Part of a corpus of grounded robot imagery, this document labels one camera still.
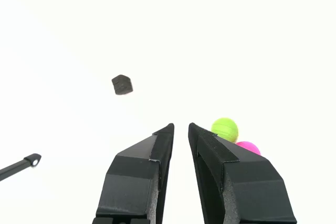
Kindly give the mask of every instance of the black plastic part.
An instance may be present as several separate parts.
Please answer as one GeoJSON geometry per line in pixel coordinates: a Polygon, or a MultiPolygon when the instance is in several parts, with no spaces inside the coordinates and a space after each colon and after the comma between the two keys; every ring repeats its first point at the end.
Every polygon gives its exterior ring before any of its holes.
{"type": "Polygon", "coordinates": [[[297,223],[269,160],[194,123],[188,137],[205,224],[297,223]]]}
{"type": "Polygon", "coordinates": [[[114,77],[112,79],[112,83],[114,91],[116,92],[115,94],[117,95],[128,94],[133,91],[131,79],[127,76],[123,76],[122,74],[114,77]]]}
{"type": "Polygon", "coordinates": [[[8,177],[11,177],[12,175],[21,172],[22,170],[31,167],[36,166],[41,160],[41,155],[39,154],[31,154],[27,157],[25,157],[23,160],[7,166],[6,168],[3,168],[0,170],[0,181],[4,180],[8,177]]]}
{"type": "Polygon", "coordinates": [[[162,223],[173,137],[169,124],[116,155],[93,224],[162,223]]]}

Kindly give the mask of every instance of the white background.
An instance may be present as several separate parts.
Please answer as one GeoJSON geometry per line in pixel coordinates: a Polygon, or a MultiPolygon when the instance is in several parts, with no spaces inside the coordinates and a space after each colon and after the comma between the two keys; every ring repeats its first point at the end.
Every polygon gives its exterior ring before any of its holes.
{"type": "Polygon", "coordinates": [[[115,154],[173,122],[164,223],[202,224],[187,127],[222,116],[330,223],[335,56],[336,0],[0,0],[0,168],[43,156],[0,182],[0,223],[91,223],[115,154]]]}

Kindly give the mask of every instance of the ball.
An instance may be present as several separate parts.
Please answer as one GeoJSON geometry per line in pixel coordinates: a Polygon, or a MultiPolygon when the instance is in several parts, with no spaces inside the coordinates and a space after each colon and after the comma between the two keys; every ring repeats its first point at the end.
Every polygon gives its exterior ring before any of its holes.
{"type": "Polygon", "coordinates": [[[216,120],[211,127],[211,131],[232,143],[235,143],[238,138],[237,124],[230,118],[216,120]]]}
{"type": "Polygon", "coordinates": [[[260,155],[260,150],[258,149],[258,147],[256,147],[253,143],[250,142],[239,142],[237,143],[238,146],[249,150],[250,152],[253,152],[255,154],[260,155]]]}

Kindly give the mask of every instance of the green ball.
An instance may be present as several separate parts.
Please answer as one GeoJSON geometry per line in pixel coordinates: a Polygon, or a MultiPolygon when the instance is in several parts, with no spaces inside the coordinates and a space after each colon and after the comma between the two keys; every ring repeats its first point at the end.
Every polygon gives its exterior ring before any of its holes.
{"type": "Polygon", "coordinates": [[[230,118],[216,120],[211,127],[211,131],[232,143],[235,143],[238,138],[238,126],[230,118]]]}

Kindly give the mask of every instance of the small block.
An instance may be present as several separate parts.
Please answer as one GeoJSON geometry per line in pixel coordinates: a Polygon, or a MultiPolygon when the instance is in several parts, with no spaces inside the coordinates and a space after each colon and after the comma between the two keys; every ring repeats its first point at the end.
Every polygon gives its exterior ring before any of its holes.
{"type": "Polygon", "coordinates": [[[117,95],[128,94],[133,91],[131,79],[122,74],[114,77],[112,79],[112,83],[114,86],[115,94],[117,95]]]}

